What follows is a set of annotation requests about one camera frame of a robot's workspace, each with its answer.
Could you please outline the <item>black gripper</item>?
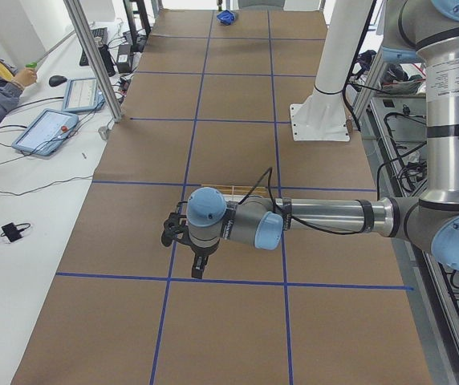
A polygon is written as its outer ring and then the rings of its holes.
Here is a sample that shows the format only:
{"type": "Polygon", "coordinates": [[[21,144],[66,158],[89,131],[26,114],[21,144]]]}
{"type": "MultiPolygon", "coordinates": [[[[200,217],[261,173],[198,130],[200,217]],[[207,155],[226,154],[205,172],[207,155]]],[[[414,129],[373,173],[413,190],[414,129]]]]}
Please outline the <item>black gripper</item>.
{"type": "Polygon", "coordinates": [[[202,279],[209,255],[218,249],[218,241],[195,241],[194,236],[189,234],[186,215],[176,212],[170,213],[165,220],[161,234],[161,243],[169,247],[174,241],[187,245],[194,252],[191,277],[202,279]]]}

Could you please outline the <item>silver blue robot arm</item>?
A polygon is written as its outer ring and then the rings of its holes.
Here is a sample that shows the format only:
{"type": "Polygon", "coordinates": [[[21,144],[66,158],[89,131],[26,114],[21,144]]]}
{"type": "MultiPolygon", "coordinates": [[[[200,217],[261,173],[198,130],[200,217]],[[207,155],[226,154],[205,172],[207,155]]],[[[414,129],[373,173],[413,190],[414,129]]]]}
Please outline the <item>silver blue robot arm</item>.
{"type": "Polygon", "coordinates": [[[297,225],[352,235],[375,232],[409,241],[459,270],[459,1],[389,1],[384,57],[426,64],[427,184],[417,197],[328,201],[257,197],[228,201],[215,188],[195,190],[164,223],[162,244],[187,245],[192,275],[226,239],[274,249],[297,225]]]}

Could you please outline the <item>person's hand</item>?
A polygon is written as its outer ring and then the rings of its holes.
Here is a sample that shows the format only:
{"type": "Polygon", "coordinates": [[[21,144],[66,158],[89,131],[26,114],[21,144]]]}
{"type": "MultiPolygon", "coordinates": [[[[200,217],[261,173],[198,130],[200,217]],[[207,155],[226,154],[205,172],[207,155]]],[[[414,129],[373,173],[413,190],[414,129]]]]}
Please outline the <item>person's hand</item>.
{"type": "Polygon", "coordinates": [[[24,90],[26,87],[35,84],[37,78],[37,72],[34,68],[25,67],[14,75],[12,83],[24,90]]]}

